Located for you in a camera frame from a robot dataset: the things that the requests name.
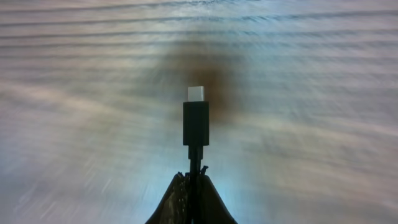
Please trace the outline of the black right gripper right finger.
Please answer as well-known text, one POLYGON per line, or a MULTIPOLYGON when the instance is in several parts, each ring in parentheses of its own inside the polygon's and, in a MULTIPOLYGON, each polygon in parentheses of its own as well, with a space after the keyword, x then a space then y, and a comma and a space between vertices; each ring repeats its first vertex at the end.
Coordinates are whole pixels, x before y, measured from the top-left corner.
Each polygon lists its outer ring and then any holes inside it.
POLYGON ((208 166, 204 166, 198 176, 198 205, 202 224, 237 224, 229 213, 211 179, 206 175, 208 166))

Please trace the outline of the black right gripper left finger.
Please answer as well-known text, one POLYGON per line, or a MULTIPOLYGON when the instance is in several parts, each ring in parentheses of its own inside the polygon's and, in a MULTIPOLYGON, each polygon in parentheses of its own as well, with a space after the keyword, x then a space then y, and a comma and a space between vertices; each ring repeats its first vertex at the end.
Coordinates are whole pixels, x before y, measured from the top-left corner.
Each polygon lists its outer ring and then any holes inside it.
POLYGON ((188 223, 188 179, 178 172, 146 224, 188 223))

